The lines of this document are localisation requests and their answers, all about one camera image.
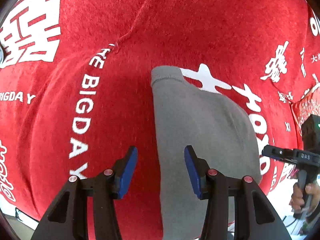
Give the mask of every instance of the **cable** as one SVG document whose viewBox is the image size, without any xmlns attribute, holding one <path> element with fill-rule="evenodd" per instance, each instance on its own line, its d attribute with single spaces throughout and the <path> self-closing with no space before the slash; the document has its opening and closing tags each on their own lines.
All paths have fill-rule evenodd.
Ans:
<svg viewBox="0 0 320 240">
<path fill-rule="evenodd" d="M 295 221 L 297 221 L 297 219 L 295 219 L 292 223 L 290 223 L 289 225 L 285 226 L 286 228 L 288 228 L 289 226 L 291 226 Z"/>
</svg>

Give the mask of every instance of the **human hand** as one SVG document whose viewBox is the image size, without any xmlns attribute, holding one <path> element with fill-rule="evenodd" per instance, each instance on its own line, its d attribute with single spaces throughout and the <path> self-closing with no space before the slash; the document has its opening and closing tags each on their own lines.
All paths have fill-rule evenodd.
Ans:
<svg viewBox="0 0 320 240">
<path fill-rule="evenodd" d="M 311 212 L 317 207 L 317 205 L 320 201 L 320 186 L 318 185 L 318 183 L 314 183 L 314 184 L 310 183 L 310 184 L 306 185 L 306 193 L 313 195 L 313 198 L 312 198 L 312 201 L 310 204 L 310 208 L 308 210 L 308 212 Z M 291 196 L 291 200 L 290 200 L 289 205 L 292 206 L 295 213 L 302 212 L 301 206 L 304 205 L 304 200 L 303 200 L 302 196 L 303 196 L 302 190 L 298 187 L 297 183 L 294 184 L 293 185 L 293 194 Z"/>
</svg>

